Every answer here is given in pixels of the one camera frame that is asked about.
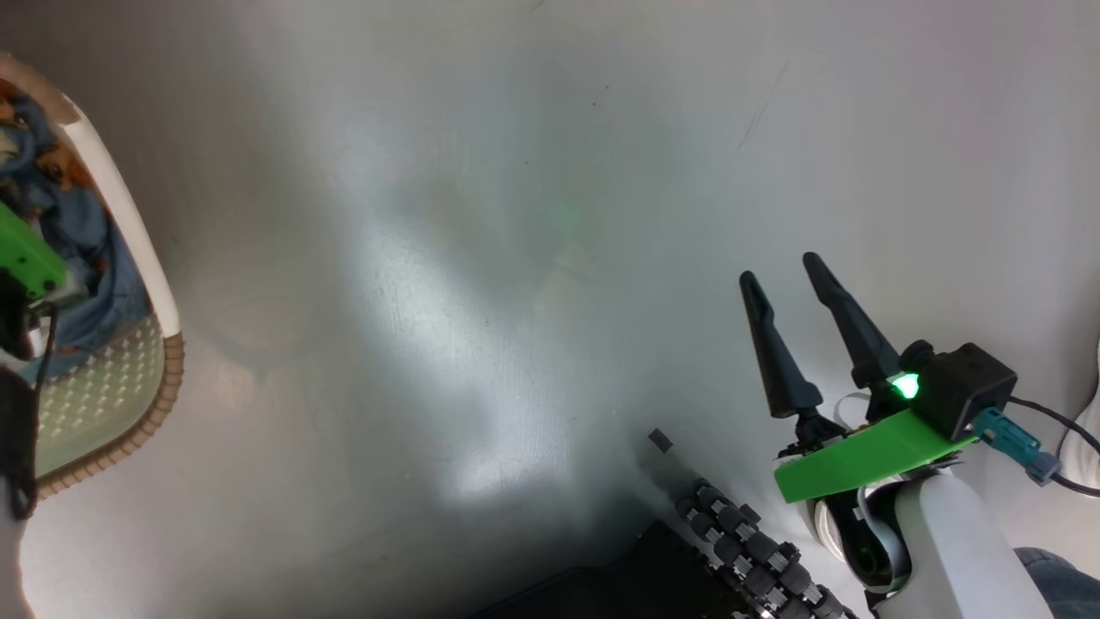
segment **blue cloth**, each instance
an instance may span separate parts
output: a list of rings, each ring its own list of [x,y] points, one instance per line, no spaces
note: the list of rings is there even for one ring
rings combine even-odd
[[[43,153],[67,148],[53,134],[42,108],[25,96],[11,103],[19,119],[0,119],[0,200],[24,220],[37,219],[42,237],[65,259],[69,276],[86,292],[58,317],[48,369],[48,377],[54,378],[82,365],[117,334],[148,316],[150,306],[133,256],[96,192],[80,186],[79,179],[74,181],[68,167],[51,168],[50,162],[40,159]],[[33,382],[37,368],[35,362],[21,368],[20,375]]]
[[[1100,581],[1078,572],[1060,556],[1040,549],[1016,549],[1054,619],[1100,617]]]

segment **black base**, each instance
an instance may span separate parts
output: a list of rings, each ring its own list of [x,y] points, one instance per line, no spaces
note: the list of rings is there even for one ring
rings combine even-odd
[[[483,610],[476,619],[682,619],[756,615],[706,556],[662,522],[607,567],[574,568]]]

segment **white surface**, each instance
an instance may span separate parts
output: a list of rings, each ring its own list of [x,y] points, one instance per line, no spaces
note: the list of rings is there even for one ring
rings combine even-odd
[[[1100,366],[1100,347],[1097,350],[1097,365]],[[1092,401],[1076,421],[1092,436],[1100,436],[1100,393],[1092,397]],[[1070,432],[1066,435],[1058,457],[1065,465],[1062,474],[1066,479],[1090,488],[1100,488],[1100,454],[1079,434]]]
[[[0,480],[0,497],[4,511],[0,513],[0,617],[3,619],[28,619],[31,617],[23,595],[23,575],[20,573],[19,542],[26,528],[25,521],[11,517],[8,505],[8,480]]]
[[[898,496],[913,574],[881,619],[1050,619],[1050,609],[974,490],[950,475]]]
[[[974,341],[1021,397],[1082,407],[1097,10],[9,3],[0,41],[95,120],[188,341],[157,436],[30,523],[32,604],[461,615],[620,551],[663,507],[636,464],[654,425],[810,549],[736,281],[757,272],[831,405],[849,368],[805,250],[899,349]],[[1100,574],[1096,501],[974,460],[1012,543]]]

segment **green bracket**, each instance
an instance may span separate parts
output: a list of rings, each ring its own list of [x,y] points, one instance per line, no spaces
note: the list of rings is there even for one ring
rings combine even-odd
[[[57,252],[7,205],[0,202],[0,269],[26,287],[30,299],[65,283],[68,267]]]
[[[776,484],[789,504],[855,490],[913,471],[977,441],[952,443],[912,410],[776,469]]]

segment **green led light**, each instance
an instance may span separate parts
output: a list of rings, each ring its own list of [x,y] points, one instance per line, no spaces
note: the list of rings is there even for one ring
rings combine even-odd
[[[920,389],[916,384],[916,375],[902,375],[894,379],[893,386],[898,388],[898,391],[901,391],[906,400],[915,398],[916,391]]]

